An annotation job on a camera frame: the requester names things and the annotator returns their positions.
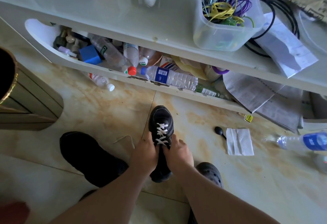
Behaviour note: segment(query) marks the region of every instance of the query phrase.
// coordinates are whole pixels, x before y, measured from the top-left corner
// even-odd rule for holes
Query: green bottle
[[[199,92],[205,95],[213,96],[216,98],[225,98],[222,94],[220,94],[219,91],[217,91],[215,88],[212,87],[204,87],[202,84],[198,84],[195,92]]]

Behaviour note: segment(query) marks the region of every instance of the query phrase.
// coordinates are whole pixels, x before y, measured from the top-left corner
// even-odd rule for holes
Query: purple ring
[[[225,73],[228,73],[229,72],[229,70],[224,70],[224,71],[221,71],[221,70],[219,70],[218,68],[216,68],[215,66],[212,66],[212,69],[215,71],[215,73],[217,73],[217,74],[225,74]]]

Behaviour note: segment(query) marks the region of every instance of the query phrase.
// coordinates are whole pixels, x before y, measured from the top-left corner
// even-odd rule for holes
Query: trash can
[[[63,112],[63,98],[0,47],[0,129],[42,130]]]

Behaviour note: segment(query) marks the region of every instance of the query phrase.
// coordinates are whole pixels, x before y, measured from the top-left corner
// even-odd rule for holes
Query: blue box
[[[80,55],[81,61],[86,63],[97,65],[101,62],[101,59],[93,45],[80,49]]]

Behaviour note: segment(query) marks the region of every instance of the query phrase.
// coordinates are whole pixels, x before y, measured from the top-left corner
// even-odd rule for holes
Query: blue bottle cap
[[[146,67],[142,67],[142,68],[141,68],[141,74],[142,74],[142,75],[145,75],[145,74],[146,74],[146,70],[147,70]]]

